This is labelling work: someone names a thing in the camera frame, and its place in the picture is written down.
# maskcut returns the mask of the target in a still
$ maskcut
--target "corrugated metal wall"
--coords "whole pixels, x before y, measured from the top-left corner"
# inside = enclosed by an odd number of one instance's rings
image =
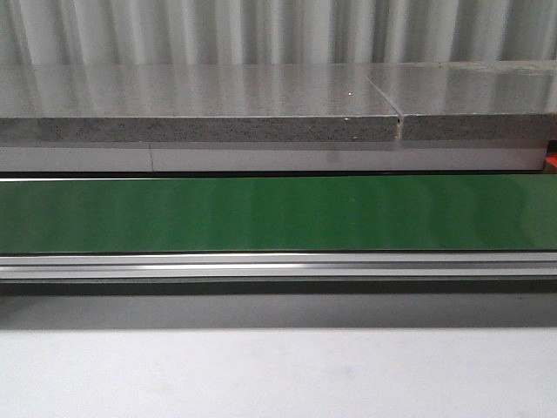
[[[0,64],[557,58],[557,0],[0,0]]]

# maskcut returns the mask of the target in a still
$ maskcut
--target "polished stone surface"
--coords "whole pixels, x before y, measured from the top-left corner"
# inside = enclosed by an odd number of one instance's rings
[[[404,140],[557,138],[557,62],[371,64]]]
[[[389,141],[397,114],[360,65],[0,68],[2,140]]]

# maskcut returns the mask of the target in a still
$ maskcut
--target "aluminum rail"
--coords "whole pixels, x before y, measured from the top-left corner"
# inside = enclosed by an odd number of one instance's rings
[[[0,283],[40,280],[555,280],[557,252],[188,253],[0,258]]]

